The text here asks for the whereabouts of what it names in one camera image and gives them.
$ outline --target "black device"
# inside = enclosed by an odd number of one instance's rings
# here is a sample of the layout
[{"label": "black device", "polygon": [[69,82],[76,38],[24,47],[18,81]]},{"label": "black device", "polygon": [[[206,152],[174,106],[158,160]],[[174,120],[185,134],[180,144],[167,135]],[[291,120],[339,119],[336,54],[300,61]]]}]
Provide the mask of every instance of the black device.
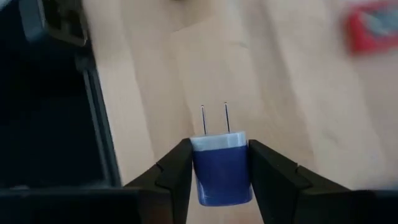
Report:
[{"label": "black device", "polygon": [[[80,1],[10,1],[0,12],[0,223],[187,221],[183,139],[121,185]],[[264,223],[394,222],[397,192],[351,191],[249,140]]]}]

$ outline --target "wooden floor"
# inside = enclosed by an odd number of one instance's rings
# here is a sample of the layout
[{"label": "wooden floor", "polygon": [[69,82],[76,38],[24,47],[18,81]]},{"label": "wooden floor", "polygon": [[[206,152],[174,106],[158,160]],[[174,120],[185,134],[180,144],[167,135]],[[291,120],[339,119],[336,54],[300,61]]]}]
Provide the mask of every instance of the wooden floor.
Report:
[{"label": "wooden floor", "polygon": [[[231,127],[352,189],[398,186],[398,54],[353,58],[348,0],[84,0],[124,182]],[[256,202],[187,223],[262,223]]]}]

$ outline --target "white charger top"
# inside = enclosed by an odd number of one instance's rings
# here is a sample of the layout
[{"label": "white charger top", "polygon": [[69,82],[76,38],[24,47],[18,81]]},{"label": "white charger top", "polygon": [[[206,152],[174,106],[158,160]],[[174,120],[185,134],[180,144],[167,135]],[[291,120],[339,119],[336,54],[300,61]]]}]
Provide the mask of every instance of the white charger top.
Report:
[{"label": "white charger top", "polygon": [[226,134],[209,134],[190,138],[196,152],[241,147],[247,144],[244,131]]}]

